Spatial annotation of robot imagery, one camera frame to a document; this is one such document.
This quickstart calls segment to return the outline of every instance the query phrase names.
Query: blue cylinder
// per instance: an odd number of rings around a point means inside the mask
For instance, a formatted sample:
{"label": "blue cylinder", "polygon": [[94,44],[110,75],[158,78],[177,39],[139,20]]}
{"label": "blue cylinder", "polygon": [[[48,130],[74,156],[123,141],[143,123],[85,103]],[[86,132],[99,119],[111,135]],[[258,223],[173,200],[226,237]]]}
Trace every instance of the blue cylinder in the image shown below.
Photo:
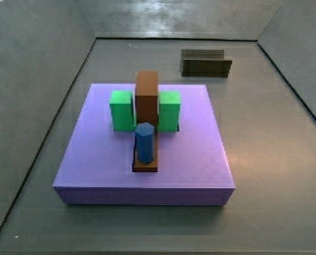
{"label": "blue cylinder", "polygon": [[154,126],[149,123],[138,124],[135,129],[137,152],[141,163],[154,160]]}

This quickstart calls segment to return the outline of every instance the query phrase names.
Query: purple box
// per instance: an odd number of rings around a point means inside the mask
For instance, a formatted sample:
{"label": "purple box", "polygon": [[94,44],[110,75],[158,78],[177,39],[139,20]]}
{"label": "purple box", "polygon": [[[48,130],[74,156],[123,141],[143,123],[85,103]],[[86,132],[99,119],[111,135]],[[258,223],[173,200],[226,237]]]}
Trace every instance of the purple box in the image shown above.
{"label": "purple box", "polygon": [[69,204],[224,205],[234,190],[204,85],[158,85],[181,96],[180,131],[158,133],[158,172],[133,172],[135,133],[114,131],[110,96],[135,85],[93,84],[57,174]]}

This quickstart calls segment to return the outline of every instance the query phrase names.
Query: brown block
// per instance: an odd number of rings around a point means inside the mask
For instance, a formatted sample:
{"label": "brown block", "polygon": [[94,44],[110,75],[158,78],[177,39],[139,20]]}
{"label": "brown block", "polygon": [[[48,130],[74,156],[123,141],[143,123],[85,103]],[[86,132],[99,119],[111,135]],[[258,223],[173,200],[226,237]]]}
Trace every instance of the brown block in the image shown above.
{"label": "brown block", "polygon": [[158,172],[158,134],[154,136],[154,160],[151,163],[142,163],[138,160],[137,145],[134,147],[133,172]]}
{"label": "brown block", "polygon": [[158,119],[157,71],[138,71],[135,86],[135,111],[138,120]]}

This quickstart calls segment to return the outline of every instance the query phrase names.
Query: green block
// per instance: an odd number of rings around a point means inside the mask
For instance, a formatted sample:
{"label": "green block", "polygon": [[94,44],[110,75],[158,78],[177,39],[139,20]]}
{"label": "green block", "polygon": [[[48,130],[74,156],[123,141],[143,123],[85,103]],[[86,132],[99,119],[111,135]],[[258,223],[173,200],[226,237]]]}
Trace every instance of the green block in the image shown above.
{"label": "green block", "polygon": [[110,109],[114,131],[134,131],[137,120],[134,115],[133,93],[113,91]]}
{"label": "green block", "polygon": [[158,131],[177,131],[180,106],[180,92],[158,93]]}

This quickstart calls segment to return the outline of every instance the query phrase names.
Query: gray back wall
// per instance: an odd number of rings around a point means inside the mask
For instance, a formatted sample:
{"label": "gray back wall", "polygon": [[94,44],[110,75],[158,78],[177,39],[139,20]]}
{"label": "gray back wall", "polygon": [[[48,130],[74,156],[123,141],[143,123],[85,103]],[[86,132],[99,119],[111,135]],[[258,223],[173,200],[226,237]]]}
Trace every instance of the gray back wall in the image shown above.
{"label": "gray back wall", "polygon": [[316,0],[289,0],[258,44],[316,117]]}
{"label": "gray back wall", "polygon": [[257,40],[285,0],[77,0],[99,38]]}
{"label": "gray back wall", "polygon": [[73,0],[0,2],[0,225],[94,41]]}

